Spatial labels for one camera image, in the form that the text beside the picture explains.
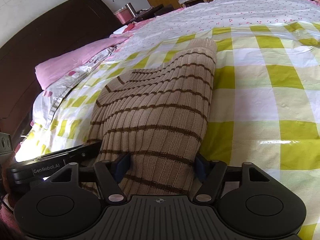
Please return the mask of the beige brown striped sweater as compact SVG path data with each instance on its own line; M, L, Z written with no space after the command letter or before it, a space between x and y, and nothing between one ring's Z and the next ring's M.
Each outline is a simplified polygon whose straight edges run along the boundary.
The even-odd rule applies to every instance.
M111 80L93 108L87 144L101 143L97 161L128 154L119 187L134 194L188 194L193 163L208 125L217 45L192 40L172 59Z

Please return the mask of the grey patterned pillow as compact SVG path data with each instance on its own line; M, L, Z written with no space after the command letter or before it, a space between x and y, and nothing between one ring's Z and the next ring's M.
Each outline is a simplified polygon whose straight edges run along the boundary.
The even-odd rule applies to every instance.
M109 47L93 56L87 63L66 73L37 96L33 104L33 123L48 128L63 99L86 78L98 64L110 56L117 46Z

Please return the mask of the yellow checkered bed sheet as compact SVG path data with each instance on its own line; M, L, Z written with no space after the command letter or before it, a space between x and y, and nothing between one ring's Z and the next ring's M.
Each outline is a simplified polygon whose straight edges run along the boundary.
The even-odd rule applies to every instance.
M114 77L156 68L196 38L217 44L213 107L201 154L239 165L250 161L305 203L302 239L319 239L319 24L222 27L149 37L145 28L99 61L65 98L48 128L35 124L17 161L80 145L93 105Z

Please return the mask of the pink pillow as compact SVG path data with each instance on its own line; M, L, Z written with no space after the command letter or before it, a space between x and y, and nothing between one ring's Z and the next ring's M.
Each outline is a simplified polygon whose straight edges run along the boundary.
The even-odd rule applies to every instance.
M87 63L99 52L121 44L127 39L128 37L118 36L97 40L81 48L38 64L35 67L35 74L42 90L47 89L52 83L56 82L66 73Z

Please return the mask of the white floral bed cover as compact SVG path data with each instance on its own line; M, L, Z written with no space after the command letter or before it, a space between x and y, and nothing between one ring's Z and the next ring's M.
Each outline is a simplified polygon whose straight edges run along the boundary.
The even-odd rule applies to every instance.
M310 0L213 0L171 12L128 31L128 39L117 46L114 60L151 49L163 40L213 28L269 25L293 21L319 22L319 5Z

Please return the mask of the dark wooden headboard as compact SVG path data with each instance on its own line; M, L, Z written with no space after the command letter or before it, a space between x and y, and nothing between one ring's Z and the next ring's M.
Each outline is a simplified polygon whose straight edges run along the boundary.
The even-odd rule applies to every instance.
M30 131L41 92L35 67L48 59L109 37L121 27L102 0L68 0L29 23L1 47L1 132L12 147Z

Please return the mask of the pink storage box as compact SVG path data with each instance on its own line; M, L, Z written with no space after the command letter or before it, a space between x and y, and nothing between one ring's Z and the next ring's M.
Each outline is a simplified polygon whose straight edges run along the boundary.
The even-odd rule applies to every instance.
M131 12L127 8L117 10L114 12L114 15L121 22L121 24L126 24L126 22L133 18Z

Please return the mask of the dark bedside table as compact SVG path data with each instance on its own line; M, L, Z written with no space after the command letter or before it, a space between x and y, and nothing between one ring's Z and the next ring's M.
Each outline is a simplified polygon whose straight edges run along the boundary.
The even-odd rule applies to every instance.
M149 20L151 18L154 18L156 16L161 16L164 14L167 14L169 12L174 11L174 7L172 4L164 6L163 4L160 4L156 7L151 7L146 10L141 10L136 17L129 20L128 23L132 22L141 22L144 20Z

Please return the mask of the steel thermos cup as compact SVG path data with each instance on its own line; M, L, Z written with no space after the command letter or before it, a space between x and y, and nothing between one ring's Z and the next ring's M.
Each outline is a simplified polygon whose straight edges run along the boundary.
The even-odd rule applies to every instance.
M127 10L131 13L132 17L137 16L137 12L131 3L127 3L127 4L125 4L125 6L126 6Z

